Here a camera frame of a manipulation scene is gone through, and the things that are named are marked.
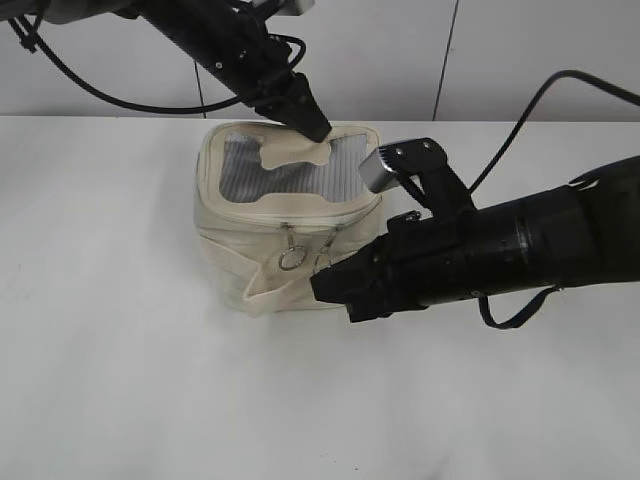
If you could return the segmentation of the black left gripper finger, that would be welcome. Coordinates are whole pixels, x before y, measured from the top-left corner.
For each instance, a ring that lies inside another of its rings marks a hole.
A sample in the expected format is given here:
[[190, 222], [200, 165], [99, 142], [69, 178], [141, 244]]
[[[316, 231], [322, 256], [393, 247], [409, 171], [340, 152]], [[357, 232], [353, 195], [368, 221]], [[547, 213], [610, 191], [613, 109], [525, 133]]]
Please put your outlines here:
[[276, 90], [252, 101], [254, 111], [300, 133], [311, 141], [324, 141], [331, 124], [312, 95], [307, 77], [291, 73]]

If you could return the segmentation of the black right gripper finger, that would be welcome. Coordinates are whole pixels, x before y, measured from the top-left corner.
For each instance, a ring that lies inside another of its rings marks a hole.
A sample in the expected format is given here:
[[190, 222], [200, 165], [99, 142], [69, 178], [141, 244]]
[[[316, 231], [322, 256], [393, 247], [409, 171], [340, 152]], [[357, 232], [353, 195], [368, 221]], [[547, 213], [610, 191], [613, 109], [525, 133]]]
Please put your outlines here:
[[415, 303], [391, 303], [386, 304], [383, 301], [358, 301], [345, 305], [349, 321], [351, 323], [360, 323], [376, 319], [388, 318], [396, 313], [423, 311], [423, 305]]
[[382, 252], [362, 249], [310, 278], [315, 299], [337, 304], [383, 304], [384, 266]]

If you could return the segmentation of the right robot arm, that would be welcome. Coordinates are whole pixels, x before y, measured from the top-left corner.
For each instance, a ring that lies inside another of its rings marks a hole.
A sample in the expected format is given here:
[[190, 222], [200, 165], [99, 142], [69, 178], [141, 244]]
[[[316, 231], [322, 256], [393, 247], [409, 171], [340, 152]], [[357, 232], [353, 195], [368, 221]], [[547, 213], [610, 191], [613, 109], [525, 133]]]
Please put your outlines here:
[[639, 159], [445, 218], [392, 218], [385, 234], [315, 273], [316, 300], [351, 322], [475, 299], [484, 323], [519, 328], [557, 291], [639, 279]]

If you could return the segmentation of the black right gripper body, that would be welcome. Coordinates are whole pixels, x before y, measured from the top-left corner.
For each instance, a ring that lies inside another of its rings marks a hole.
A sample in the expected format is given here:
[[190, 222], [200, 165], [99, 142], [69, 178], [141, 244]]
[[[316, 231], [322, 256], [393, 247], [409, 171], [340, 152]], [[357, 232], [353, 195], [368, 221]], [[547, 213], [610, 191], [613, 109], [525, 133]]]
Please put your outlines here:
[[407, 212], [362, 249], [385, 255], [386, 304], [426, 309], [511, 293], [520, 288], [520, 205], [503, 203], [449, 220]]

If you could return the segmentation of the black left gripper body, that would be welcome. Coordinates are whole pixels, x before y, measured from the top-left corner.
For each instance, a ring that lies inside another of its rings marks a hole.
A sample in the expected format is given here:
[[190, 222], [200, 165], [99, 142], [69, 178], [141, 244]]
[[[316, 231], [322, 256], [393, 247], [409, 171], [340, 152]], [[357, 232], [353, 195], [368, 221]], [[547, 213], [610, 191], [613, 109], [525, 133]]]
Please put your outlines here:
[[305, 54], [302, 40], [268, 31], [250, 1], [137, 1], [136, 13], [191, 57], [233, 97], [197, 107], [208, 113], [276, 90]]

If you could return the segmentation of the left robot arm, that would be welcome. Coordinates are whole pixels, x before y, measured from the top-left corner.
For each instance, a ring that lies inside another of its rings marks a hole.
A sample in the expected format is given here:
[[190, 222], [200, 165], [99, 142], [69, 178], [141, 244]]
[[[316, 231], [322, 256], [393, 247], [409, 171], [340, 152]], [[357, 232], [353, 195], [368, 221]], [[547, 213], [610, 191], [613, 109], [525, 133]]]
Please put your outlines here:
[[[300, 16], [310, 1], [4, 1], [1, 19], [22, 47], [41, 51], [68, 79], [119, 108], [159, 115], [204, 114], [243, 104], [307, 139], [326, 139], [331, 124], [307, 77], [297, 71], [306, 54], [297, 37], [269, 32], [275, 15]], [[42, 23], [64, 25], [103, 14], [143, 18], [195, 63], [233, 92], [233, 97], [194, 107], [159, 107], [108, 95], [73, 72], [39, 33]]]

